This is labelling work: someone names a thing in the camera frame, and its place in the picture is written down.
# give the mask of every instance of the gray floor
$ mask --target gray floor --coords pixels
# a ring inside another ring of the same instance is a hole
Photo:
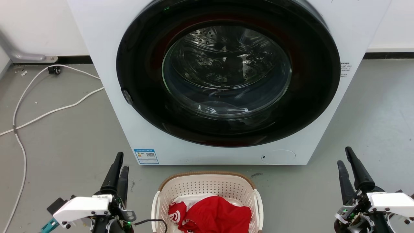
[[[96,74],[92,65],[74,67]],[[22,68],[13,68],[0,80],[0,132],[11,129],[21,93],[42,68],[23,67],[28,71],[25,76],[20,75]],[[413,73],[414,60],[363,61],[307,166],[139,166],[101,91],[19,130],[27,152],[27,180],[8,232],[38,232],[51,218],[46,207],[56,198],[92,195],[118,151],[125,153],[124,164],[130,166],[128,207],[138,219],[149,218],[154,194],[171,174],[230,170],[248,176],[262,173],[252,179],[265,204],[264,232],[333,232],[334,214],[341,206],[336,161],[346,160],[345,146],[352,146],[377,185],[389,192],[414,193]],[[69,69],[57,77],[45,73],[24,99],[17,125],[75,103],[99,87],[99,80]],[[13,133],[0,137],[0,154],[2,229],[23,171],[23,155]],[[395,222],[394,228],[413,232],[414,226]],[[77,226],[55,232],[64,231],[88,229]],[[136,232],[151,232],[150,224]]]

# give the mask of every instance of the white wall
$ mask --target white wall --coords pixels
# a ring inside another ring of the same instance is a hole
[[[4,68],[6,68],[6,65],[9,64],[9,61],[10,61],[9,56],[0,47],[0,79],[2,78],[2,72]]]
[[[414,0],[392,0],[368,51],[414,51],[413,28]],[[89,54],[66,0],[0,0],[0,30],[24,52]]]
[[[414,52],[414,0],[392,0],[368,52]]]
[[[0,30],[23,52],[89,54],[66,0],[0,0]]]

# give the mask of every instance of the laundry basket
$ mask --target laundry basket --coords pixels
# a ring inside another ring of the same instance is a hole
[[[163,219],[168,233],[173,233],[173,223],[168,216],[172,200],[179,196],[211,193],[225,198],[237,206],[247,206],[252,211],[249,233],[261,233],[263,204],[256,186],[246,176],[236,172],[186,172],[168,177],[158,189],[152,202],[152,219]],[[164,233],[162,222],[152,222],[154,233]]]

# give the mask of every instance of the black cable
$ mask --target black cable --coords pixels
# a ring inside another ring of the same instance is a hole
[[[164,220],[162,220],[162,219],[146,219],[144,221],[137,222],[137,223],[132,223],[132,224],[135,225],[135,226],[137,226],[137,225],[140,225],[140,224],[143,224],[143,223],[146,223],[146,222],[162,222],[162,223],[164,223],[164,226],[165,226],[164,233],[167,233],[167,229],[168,229],[167,223]]]

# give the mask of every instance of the basket handle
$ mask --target basket handle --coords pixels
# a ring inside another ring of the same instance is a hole
[[[160,191],[156,192],[154,196],[154,200],[152,201],[152,208],[151,208],[151,219],[157,219],[155,216],[156,210],[158,209],[158,197],[159,197]],[[152,231],[156,232],[155,222],[151,222]]]
[[[260,197],[260,193],[257,191],[257,189],[253,190],[253,196],[255,198],[255,203],[257,209],[259,209],[259,230],[261,231],[263,228],[263,203],[262,198]]]

